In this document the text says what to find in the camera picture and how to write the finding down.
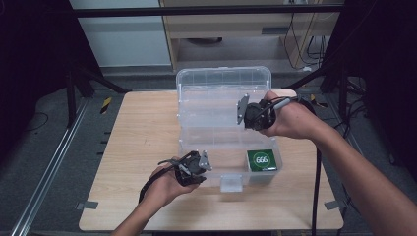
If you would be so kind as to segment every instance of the white wall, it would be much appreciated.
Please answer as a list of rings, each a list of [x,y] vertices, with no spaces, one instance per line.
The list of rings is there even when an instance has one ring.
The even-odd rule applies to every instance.
[[[159,7],[157,0],[70,0],[74,9]],[[100,67],[170,66],[161,17],[79,19]]]

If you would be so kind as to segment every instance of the tabletop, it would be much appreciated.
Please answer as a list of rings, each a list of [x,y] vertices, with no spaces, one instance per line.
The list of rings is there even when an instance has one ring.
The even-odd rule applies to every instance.
[[[84,209],[82,230],[113,230],[131,213],[157,163],[178,153],[177,112],[176,90],[125,95],[89,193],[88,201],[98,205]],[[200,187],[165,206],[145,230],[311,229],[316,147],[308,140],[276,139],[283,167],[267,186],[244,186],[242,193]],[[318,229],[343,225],[338,208],[325,208],[331,201],[334,195],[322,171]]]

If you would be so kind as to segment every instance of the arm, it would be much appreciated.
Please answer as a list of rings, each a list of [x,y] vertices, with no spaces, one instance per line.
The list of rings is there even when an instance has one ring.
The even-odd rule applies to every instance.
[[[269,91],[267,99],[276,97]],[[331,163],[375,235],[417,235],[417,206],[332,127],[292,102],[261,133],[311,140]]]
[[[157,167],[151,175],[162,169]],[[148,188],[144,199],[132,213],[111,233],[112,236],[137,235],[144,230],[148,221],[164,206],[171,203],[177,196],[191,193],[198,185],[181,186],[172,171],[168,171],[158,178]]]

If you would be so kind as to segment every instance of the gray carpet floor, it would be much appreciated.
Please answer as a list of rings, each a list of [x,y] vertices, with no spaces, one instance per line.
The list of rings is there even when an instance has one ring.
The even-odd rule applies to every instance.
[[[185,40],[181,45],[183,50],[180,50],[179,54],[180,68],[264,65],[271,70],[272,86],[276,89],[287,86],[307,74],[283,63],[282,51],[273,52],[272,49],[282,49],[282,45],[276,38],[274,40],[270,38],[224,39],[218,45],[196,45]],[[242,48],[250,51],[242,53]],[[126,89],[175,89],[175,74],[108,79]],[[317,79],[308,87],[313,88],[319,82],[320,79]],[[118,94],[97,83],[92,84],[95,88],[95,95],[88,99],[86,114],[31,225],[31,235],[107,234],[81,231],[78,222],[82,212],[76,209],[76,204],[88,198],[102,157],[101,152],[105,150],[105,142],[109,138],[108,133],[111,132],[117,117],[123,94]],[[326,95],[315,92],[315,95],[317,101],[321,103],[331,104],[332,101],[337,101],[337,91]],[[100,114],[102,103],[107,97],[112,97],[112,101],[107,112]],[[349,95],[349,102],[357,98],[359,98],[357,95]],[[83,99],[86,98],[81,98],[77,94],[78,103]],[[315,109],[318,116],[330,125],[338,124],[337,113],[331,108],[316,106]],[[367,159],[417,203],[416,183],[404,167],[389,163],[389,152],[374,125],[374,120],[377,119],[369,114],[365,110],[351,119],[349,141],[357,144],[357,148]],[[8,235],[23,213],[64,135],[67,115],[64,89],[42,98],[37,103],[36,114],[28,125],[28,131],[11,153],[12,163],[1,170],[0,235]],[[326,157],[324,167],[336,198],[345,200],[346,195],[339,178],[329,166]],[[372,235],[361,215],[352,206],[347,209],[344,221],[341,235]],[[282,235],[301,235],[301,232],[284,231]],[[319,231],[319,235],[336,235],[336,232]]]

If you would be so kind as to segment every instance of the green label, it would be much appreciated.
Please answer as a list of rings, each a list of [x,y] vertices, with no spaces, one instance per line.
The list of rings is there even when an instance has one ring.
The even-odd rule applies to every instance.
[[[275,157],[271,149],[248,150],[249,166],[252,171],[276,170]]]

